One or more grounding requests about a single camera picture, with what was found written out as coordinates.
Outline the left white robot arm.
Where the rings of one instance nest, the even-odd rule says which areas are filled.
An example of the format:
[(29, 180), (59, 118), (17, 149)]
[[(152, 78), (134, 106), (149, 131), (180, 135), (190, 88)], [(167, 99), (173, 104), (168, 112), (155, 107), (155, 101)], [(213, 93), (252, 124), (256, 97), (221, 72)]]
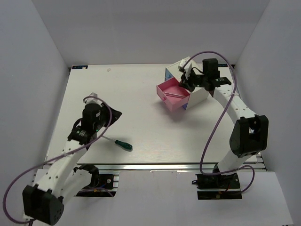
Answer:
[(103, 103), (85, 104), (82, 117), (76, 120), (62, 150), (52, 160), (46, 174), (22, 192), (24, 213), (50, 226), (61, 218), (65, 204), (83, 188), (99, 184), (99, 172), (94, 165), (76, 167), (78, 160), (97, 140), (101, 128), (107, 129), (122, 115)]

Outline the aluminium table front rail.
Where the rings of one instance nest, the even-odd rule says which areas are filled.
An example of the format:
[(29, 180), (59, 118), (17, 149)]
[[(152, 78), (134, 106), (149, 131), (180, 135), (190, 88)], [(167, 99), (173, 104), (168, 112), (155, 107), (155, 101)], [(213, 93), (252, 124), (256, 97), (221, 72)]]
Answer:
[[(100, 170), (199, 170), (199, 163), (185, 163), (185, 164), (96, 164)], [(264, 163), (247, 163), (255, 170), (266, 170)], [(46, 164), (42, 169), (49, 169), (51, 164)], [(205, 163), (202, 165), (204, 171), (212, 171), (214, 164)]]

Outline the large green handled screwdriver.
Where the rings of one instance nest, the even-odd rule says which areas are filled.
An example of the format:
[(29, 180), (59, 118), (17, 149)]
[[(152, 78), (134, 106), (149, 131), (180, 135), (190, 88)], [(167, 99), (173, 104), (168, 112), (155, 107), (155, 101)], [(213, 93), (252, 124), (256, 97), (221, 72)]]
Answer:
[(127, 143), (127, 142), (123, 142), (123, 141), (120, 141), (120, 140), (117, 140), (117, 139), (112, 139), (112, 138), (106, 137), (106, 136), (102, 136), (102, 138), (113, 142), (115, 145), (119, 146), (120, 148), (122, 148), (124, 150), (132, 151), (132, 149), (133, 149), (133, 146), (131, 144)]

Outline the blue label sticker left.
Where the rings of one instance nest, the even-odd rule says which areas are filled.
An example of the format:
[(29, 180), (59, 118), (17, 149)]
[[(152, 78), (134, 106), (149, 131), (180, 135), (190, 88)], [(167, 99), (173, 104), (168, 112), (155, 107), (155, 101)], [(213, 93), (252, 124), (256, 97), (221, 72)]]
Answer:
[(87, 65), (73, 65), (72, 66), (72, 70), (82, 70), (82, 69), (87, 69), (88, 66)]

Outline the silver combination wrench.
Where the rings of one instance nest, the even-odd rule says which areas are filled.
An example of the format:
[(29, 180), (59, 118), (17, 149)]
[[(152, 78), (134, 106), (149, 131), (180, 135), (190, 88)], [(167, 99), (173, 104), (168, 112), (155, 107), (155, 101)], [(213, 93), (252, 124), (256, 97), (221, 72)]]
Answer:
[(166, 96), (170, 96), (170, 97), (176, 97), (176, 98), (186, 98), (186, 96), (184, 95), (179, 95), (179, 94), (173, 94), (173, 93), (164, 93)]

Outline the light blue drawer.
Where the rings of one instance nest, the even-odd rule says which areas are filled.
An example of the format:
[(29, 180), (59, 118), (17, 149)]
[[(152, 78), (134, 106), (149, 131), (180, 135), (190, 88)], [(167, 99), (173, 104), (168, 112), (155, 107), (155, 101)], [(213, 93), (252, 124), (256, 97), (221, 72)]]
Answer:
[(166, 67), (165, 68), (165, 81), (171, 79), (174, 77), (174, 69), (172, 67)]

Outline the pink drawer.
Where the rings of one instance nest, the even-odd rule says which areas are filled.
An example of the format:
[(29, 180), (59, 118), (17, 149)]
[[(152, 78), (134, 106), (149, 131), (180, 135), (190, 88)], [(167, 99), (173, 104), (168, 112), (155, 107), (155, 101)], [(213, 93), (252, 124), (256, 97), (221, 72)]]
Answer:
[(157, 85), (157, 95), (171, 112), (186, 105), (190, 97), (187, 90), (179, 86), (176, 78), (170, 78)]

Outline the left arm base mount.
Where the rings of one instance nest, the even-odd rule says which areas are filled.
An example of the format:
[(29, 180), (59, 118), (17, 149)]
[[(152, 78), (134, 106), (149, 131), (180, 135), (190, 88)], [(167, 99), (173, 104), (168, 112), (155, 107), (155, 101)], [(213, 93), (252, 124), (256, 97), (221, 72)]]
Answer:
[(86, 164), (74, 167), (72, 175), (77, 172), (87, 171), (91, 176), (90, 183), (81, 189), (76, 197), (114, 197), (119, 182), (119, 175), (100, 173), (95, 165)]

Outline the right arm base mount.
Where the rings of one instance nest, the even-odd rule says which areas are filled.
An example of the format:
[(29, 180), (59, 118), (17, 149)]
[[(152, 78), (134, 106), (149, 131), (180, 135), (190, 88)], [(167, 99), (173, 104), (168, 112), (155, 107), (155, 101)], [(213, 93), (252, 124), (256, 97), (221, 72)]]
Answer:
[(236, 171), (232, 174), (204, 175), (196, 174), (191, 182), (197, 187), (199, 200), (240, 200), (241, 186)]

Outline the white drawer cabinet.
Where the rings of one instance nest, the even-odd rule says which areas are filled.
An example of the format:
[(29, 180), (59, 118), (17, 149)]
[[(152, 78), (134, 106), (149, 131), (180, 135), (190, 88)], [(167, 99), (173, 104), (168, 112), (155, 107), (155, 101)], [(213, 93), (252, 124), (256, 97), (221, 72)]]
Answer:
[[(176, 78), (180, 82), (182, 72), (180, 72), (178, 70), (179, 62), (180, 61), (173, 63), (167, 67), (172, 67), (174, 69), (174, 72), (175, 72), (174, 78)], [(200, 74), (199, 70), (201, 71), (201, 67), (199, 65), (197, 65), (194, 60), (191, 60), (191, 63), (192, 63), (193, 71), (196, 74)], [(187, 109), (192, 108), (193, 106), (201, 103), (202, 101), (206, 100), (209, 96), (209, 93), (204, 88), (201, 88), (201, 87), (196, 87), (193, 92), (188, 91), (188, 93), (190, 95), (190, 98), (188, 100), (188, 108)]]

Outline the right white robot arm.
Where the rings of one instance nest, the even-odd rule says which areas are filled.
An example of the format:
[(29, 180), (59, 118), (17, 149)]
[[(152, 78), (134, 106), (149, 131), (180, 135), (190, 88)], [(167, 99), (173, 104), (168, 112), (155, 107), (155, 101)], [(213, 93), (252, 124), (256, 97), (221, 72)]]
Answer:
[(182, 72), (180, 87), (188, 91), (204, 88), (224, 108), (234, 125), (230, 136), (230, 150), (220, 160), (212, 176), (213, 184), (222, 188), (229, 183), (229, 175), (234, 174), (251, 156), (267, 147), (269, 120), (258, 115), (236, 95), (234, 83), (227, 77), (221, 77), (216, 58), (204, 59), (201, 74), (196, 74), (188, 59), (179, 63)]

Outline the dark blue drawer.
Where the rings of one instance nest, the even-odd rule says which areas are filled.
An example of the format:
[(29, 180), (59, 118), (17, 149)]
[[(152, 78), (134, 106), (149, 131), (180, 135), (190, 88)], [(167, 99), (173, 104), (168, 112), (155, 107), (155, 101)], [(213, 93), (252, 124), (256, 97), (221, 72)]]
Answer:
[(188, 103), (185, 103), (184, 105), (182, 105), (182, 108), (183, 108), (184, 110), (186, 110), (186, 109), (188, 108)]

